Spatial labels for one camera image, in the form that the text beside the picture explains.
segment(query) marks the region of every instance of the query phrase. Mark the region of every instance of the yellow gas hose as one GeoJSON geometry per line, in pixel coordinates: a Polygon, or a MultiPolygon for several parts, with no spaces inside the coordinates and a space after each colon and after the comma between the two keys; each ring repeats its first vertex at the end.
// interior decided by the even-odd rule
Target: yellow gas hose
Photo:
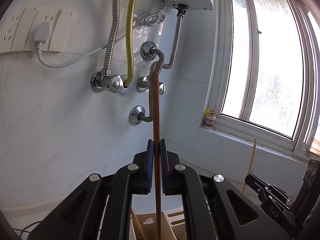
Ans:
{"type": "Polygon", "coordinates": [[[125,23],[125,48],[127,51],[127,62],[128,62],[128,77],[124,82],[124,87],[128,87],[133,80],[133,45],[132,45],[132,22],[133,22],[133,12],[136,0],[129,0],[127,20],[125,23]]]}

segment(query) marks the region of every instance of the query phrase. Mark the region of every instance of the electrical outlet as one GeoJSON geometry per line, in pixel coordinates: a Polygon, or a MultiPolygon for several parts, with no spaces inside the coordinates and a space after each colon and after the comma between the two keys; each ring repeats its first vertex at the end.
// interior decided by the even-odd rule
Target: electrical outlet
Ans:
{"type": "Polygon", "coordinates": [[[36,13],[36,16],[31,24],[31,27],[30,27],[30,30],[29,30],[29,33],[27,36],[26,44],[24,46],[24,50],[27,50],[27,51],[36,50],[34,34],[35,34],[35,31],[37,30],[37,28],[39,27],[39,25],[44,21],[49,22],[50,35],[49,35],[49,38],[46,41],[46,43],[44,43],[42,45],[41,49],[42,49],[42,51],[46,51],[49,49],[52,34],[53,34],[54,29],[56,27],[56,24],[58,22],[61,11],[62,11],[61,8],[44,7],[44,6],[39,7],[39,9],[36,13]]]}
{"type": "Polygon", "coordinates": [[[35,18],[39,6],[28,6],[20,20],[16,35],[13,40],[11,51],[22,51],[26,44],[30,26],[35,18]]]}
{"type": "Polygon", "coordinates": [[[49,51],[62,52],[65,47],[71,30],[76,12],[71,9],[63,9],[50,41],[49,51]]]}
{"type": "Polygon", "coordinates": [[[13,10],[5,16],[0,29],[0,53],[11,51],[19,23],[26,8],[13,10]]]}

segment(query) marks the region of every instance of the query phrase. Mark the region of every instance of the window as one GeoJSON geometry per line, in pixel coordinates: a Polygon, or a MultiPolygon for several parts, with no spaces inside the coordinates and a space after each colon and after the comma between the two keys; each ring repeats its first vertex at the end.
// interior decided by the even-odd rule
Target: window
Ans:
{"type": "Polygon", "coordinates": [[[320,155],[320,29],[312,13],[301,0],[219,0],[218,6],[209,102],[215,128],[287,154],[320,155]]]}

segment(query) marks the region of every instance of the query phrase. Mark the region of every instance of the white power cord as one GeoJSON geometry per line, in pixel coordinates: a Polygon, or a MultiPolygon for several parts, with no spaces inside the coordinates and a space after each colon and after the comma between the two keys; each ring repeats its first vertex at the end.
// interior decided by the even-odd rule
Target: white power cord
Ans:
{"type": "MultiPolygon", "coordinates": [[[[169,5],[169,1],[167,0],[164,7],[157,11],[156,13],[153,14],[149,14],[149,15],[141,15],[136,19],[136,22],[138,22],[137,24],[135,24],[132,29],[140,29],[143,26],[147,26],[147,27],[153,27],[155,25],[159,25],[160,23],[162,23],[165,20],[166,17],[166,13],[164,11],[164,9],[169,5]]],[[[88,52],[87,54],[84,54],[80,57],[77,57],[73,60],[70,60],[66,63],[62,63],[62,64],[50,64],[44,61],[44,59],[42,58],[42,51],[41,51],[41,47],[42,44],[45,43],[50,35],[50,26],[48,22],[43,22],[39,25],[38,29],[35,32],[35,43],[36,43],[36,52],[37,52],[37,56],[39,61],[50,68],[62,68],[62,67],[66,67],[69,65],[72,65],[102,49],[105,49],[107,47],[107,45],[97,48],[91,52],[88,52]]],[[[118,39],[116,39],[116,43],[119,42],[120,40],[122,40],[125,37],[125,34],[122,35],[121,37],[119,37],[118,39]]]]}

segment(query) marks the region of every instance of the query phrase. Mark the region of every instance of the window sill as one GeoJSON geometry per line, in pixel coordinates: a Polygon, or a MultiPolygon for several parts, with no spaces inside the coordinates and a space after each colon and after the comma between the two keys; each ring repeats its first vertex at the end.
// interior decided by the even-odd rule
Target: window sill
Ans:
{"type": "MultiPolygon", "coordinates": [[[[214,134],[217,134],[219,136],[223,136],[225,138],[228,138],[230,140],[233,140],[233,141],[236,141],[236,142],[239,142],[239,143],[242,143],[242,144],[245,144],[245,145],[253,147],[253,142],[252,141],[247,140],[247,139],[243,139],[241,137],[232,135],[230,133],[226,133],[226,132],[223,132],[223,131],[220,131],[220,130],[217,130],[217,129],[208,130],[208,129],[204,128],[203,126],[201,126],[200,129],[203,129],[203,130],[205,130],[205,131],[207,131],[209,133],[214,133],[214,134]]],[[[294,155],[292,155],[292,152],[291,152],[291,154],[283,153],[281,151],[274,150],[274,149],[272,149],[270,147],[267,147],[265,145],[261,145],[261,144],[258,144],[258,143],[257,143],[256,149],[260,149],[260,150],[263,150],[265,152],[268,152],[268,153],[271,153],[271,154],[275,154],[275,155],[278,155],[280,157],[283,157],[283,158],[286,158],[288,160],[295,161],[295,162],[298,162],[298,163],[301,163],[301,164],[304,164],[304,165],[308,164],[307,160],[301,160],[300,158],[295,157],[294,155]]]]}

